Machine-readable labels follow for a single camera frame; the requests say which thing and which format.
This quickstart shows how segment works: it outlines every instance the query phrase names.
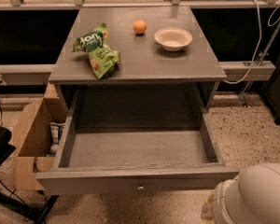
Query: floor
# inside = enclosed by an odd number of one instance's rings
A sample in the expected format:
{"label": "floor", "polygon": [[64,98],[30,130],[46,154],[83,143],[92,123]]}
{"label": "floor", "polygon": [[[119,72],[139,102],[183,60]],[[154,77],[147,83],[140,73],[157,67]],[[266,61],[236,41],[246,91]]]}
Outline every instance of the floor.
{"label": "floor", "polygon": [[[34,99],[3,99],[3,125],[11,131],[22,108]],[[241,171],[260,162],[280,162],[280,125],[257,93],[242,107],[236,93],[220,93],[209,111],[214,137],[228,166]],[[0,167],[0,179],[13,190],[14,158]],[[9,195],[0,185],[0,191]],[[203,203],[212,190],[61,196],[46,222],[59,223],[162,223],[200,224]],[[44,196],[35,191],[16,192],[31,206],[40,207]],[[32,223],[0,206],[0,224]]]}

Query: chip bag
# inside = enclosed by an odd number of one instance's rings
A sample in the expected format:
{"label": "chip bag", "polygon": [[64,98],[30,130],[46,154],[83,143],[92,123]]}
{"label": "chip bag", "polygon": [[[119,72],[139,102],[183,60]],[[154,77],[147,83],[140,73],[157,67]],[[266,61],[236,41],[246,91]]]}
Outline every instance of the chip bag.
{"label": "chip bag", "polygon": [[76,39],[72,52],[88,52],[90,65],[98,79],[110,77],[120,63],[120,52],[108,46],[108,31],[103,23]]}

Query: drawer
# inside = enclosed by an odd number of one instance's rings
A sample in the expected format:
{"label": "drawer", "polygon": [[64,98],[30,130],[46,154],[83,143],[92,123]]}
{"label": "drawer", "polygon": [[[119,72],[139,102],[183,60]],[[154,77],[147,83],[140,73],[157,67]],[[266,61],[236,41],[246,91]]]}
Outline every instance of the drawer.
{"label": "drawer", "polygon": [[77,86],[50,172],[53,195],[214,189],[234,178],[196,83]]}

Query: black panel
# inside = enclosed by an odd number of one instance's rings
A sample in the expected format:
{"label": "black panel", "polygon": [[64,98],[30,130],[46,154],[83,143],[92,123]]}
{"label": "black panel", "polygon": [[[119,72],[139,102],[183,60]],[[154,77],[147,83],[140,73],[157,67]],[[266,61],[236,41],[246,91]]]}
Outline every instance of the black panel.
{"label": "black panel", "polygon": [[56,63],[77,10],[0,11],[0,64]]}
{"label": "black panel", "polygon": [[[259,46],[264,50],[274,29],[268,26],[268,19],[273,9],[260,10],[262,40]],[[201,25],[220,62],[249,61],[259,41],[259,24],[256,9],[193,9],[193,13]],[[272,22],[280,15],[280,9],[274,14]],[[280,54],[280,32],[273,42],[267,60],[276,61]]]}

